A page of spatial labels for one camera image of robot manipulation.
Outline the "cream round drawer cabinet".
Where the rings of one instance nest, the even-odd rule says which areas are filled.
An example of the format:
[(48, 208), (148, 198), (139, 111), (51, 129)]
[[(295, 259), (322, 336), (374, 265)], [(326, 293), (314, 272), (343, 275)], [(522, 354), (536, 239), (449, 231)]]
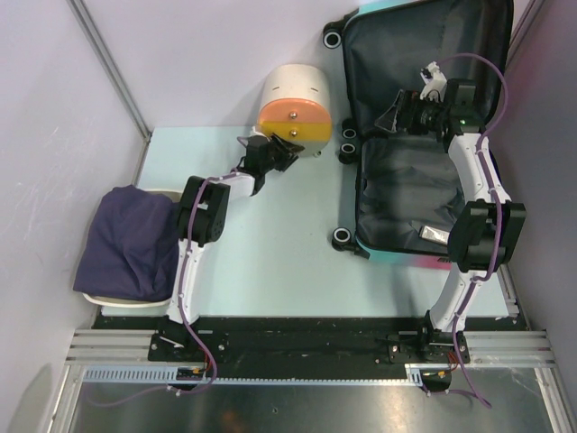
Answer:
[(286, 64), (266, 78), (256, 129), (303, 147), (317, 156), (332, 137), (330, 89), (326, 74), (307, 64)]

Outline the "pink and teal kids suitcase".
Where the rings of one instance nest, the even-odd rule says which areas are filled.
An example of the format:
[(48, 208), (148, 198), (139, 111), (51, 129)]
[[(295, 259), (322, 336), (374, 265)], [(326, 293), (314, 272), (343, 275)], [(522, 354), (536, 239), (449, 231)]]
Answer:
[(526, 211), (499, 185), (486, 131), (507, 62), (510, 1), (383, 1), (327, 23), (351, 114), (355, 228), (332, 244), (369, 260), (485, 270), (508, 261)]

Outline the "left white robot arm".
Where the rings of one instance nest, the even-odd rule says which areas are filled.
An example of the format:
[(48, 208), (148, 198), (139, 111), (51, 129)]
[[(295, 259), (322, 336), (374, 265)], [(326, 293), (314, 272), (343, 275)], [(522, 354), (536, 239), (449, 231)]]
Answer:
[(199, 319), (197, 274), (201, 259), (224, 232), (229, 203), (260, 192), (266, 175), (284, 172), (298, 160), (305, 146), (253, 132), (242, 137), (244, 156), (223, 175), (191, 176), (180, 196), (177, 212), (179, 260), (167, 309), (169, 320), (190, 326)]

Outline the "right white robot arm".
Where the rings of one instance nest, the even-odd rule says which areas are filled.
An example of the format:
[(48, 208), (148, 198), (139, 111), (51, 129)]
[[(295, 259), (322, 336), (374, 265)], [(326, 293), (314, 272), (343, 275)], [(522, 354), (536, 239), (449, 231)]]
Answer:
[(512, 201), (490, 157), (488, 127), (469, 79), (430, 79), (422, 91), (400, 90), (379, 125), (411, 135), (433, 133), (456, 168), (465, 204), (448, 237), (451, 270), (424, 318), (414, 347), (427, 362), (459, 354), (459, 337), (482, 285), (508, 263), (527, 217)]

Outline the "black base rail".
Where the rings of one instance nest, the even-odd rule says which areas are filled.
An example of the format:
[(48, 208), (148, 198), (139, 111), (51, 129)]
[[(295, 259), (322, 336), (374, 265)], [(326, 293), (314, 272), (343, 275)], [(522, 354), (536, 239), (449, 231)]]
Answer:
[(165, 317), (105, 317), (99, 331), (147, 331), (144, 347), (154, 363), (216, 363), (230, 380), (398, 379), (404, 364), (471, 360), (477, 333), (501, 336), (526, 330), (515, 318), (469, 318), (459, 354), (420, 352), (414, 347), (420, 318), (201, 318), (191, 331)]

